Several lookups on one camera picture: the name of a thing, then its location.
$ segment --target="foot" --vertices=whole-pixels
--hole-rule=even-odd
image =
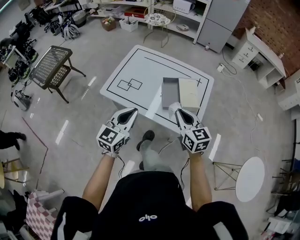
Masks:
[[[140,162],[139,164],[139,169],[144,171],[144,162]]]
[[[145,140],[153,141],[155,137],[155,133],[152,130],[148,130],[145,132],[144,136],[142,137],[142,140],[137,144],[136,150],[140,151],[140,146]]]
[[[25,134],[19,133],[19,135],[20,135],[20,137],[19,137],[20,139],[22,139],[23,141],[26,141],[27,137]]]
[[[17,148],[17,150],[20,151],[20,145],[19,145],[17,140],[16,140],[16,143],[15,143],[15,148]]]

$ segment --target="printed logo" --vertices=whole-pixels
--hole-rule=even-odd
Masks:
[[[141,217],[141,218],[139,219],[139,222],[142,222],[142,221],[144,221],[144,220],[151,221],[151,219],[156,219],[156,218],[157,218],[156,215],[148,216],[148,215],[146,214],[144,217]]]

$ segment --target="wooden stool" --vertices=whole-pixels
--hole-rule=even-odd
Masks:
[[[28,170],[29,168],[28,167],[17,168],[15,166],[14,162],[18,161],[18,160],[20,160],[20,158],[13,159],[13,160],[7,161],[5,163],[1,162],[1,164],[0,164],[0,188],[4,188],[4,186],[5,186],[5,179],[13,181],[13,182],[25,183],[25,182],[22,182],[22,181],[18,181],[18,179],[19,179],[18,172],[19,171],[23,171],[23,170]],[[5,171],[4,168],[8,167],[9,163],[12,163],[11,170],[6,170]],[[11,178],[5,177],[6,173],[16,173],[15,177],[14,177],[15,179],[11,179]]]

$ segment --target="black shirt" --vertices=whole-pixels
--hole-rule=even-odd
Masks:
[[[121,179],[109,201],[98,214],[95,206],[78,197],[65,198],[52,239],[66,213],[65,239],[76,231],[92,231],[91,239],[104,236],[181,235],[199,239],[219,239],[214,225],[222,222],[235,240],[248,239],[247,232],[232,204],[213,202],[198,212],[189,208],[178,179],[170,172],[139,172]]]

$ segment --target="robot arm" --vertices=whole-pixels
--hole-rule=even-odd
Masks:
[[[211,141],[208,128],[199,127],[200,120],[188,110],[177,109],[175,117],[182,136],[181,143],[192,153],[205,151]]]
[[[97,134],[97,143],[100,148],[115,154],[128,142],[129,131],[138,115],[137,108],[125,108],[115,114],[102,125]]]

